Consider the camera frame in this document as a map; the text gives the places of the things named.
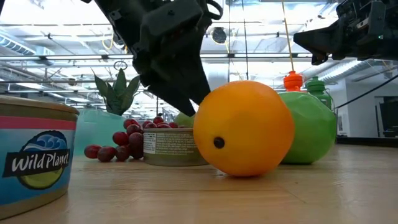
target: can label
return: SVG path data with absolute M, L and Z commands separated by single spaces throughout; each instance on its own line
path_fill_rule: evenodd
M 186 156 L 197 151 L 192 133 L 144 133 L 144 153 Z
M 76 123 L 0 116 L 0 205 L 68 185 Z

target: green bottle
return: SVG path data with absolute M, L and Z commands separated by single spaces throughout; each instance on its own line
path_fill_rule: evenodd
M 305 86 L 311 95 L 318 98 L 324 105 L 331 109 L 331 97 L 326 93 L 325 82 L 315 76 Z

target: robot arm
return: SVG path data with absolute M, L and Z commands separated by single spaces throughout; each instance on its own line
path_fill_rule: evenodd
M 200 60 L 203 36 L 222 7 L 213 0 L 95 0 L 132 52 L 148 90 L 186 115 L 209 94 Z M 208 10 L 214 6 L 219 14 Z
M 313 54 L 312 64 L 355 57 L 398 60 L 398 1 L 345 0 L 338 20 L 326 28 L 294 34 L 294 42 Z

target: table surface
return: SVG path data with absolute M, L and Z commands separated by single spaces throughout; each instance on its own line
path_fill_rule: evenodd
M 212 166 L 73 160 L 69 192 L 8 223 L 398 223 L 398 149 L 336 146 L 311 166 L 237 179 Z

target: tuna can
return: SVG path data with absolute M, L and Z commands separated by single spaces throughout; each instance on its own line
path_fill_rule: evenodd
M 144 162 L 156 166 L 208 164 L 195 145 L 192 128 L 145 129 Z
M 0 220 L 68 190 L 78 110 L 0 96 Z

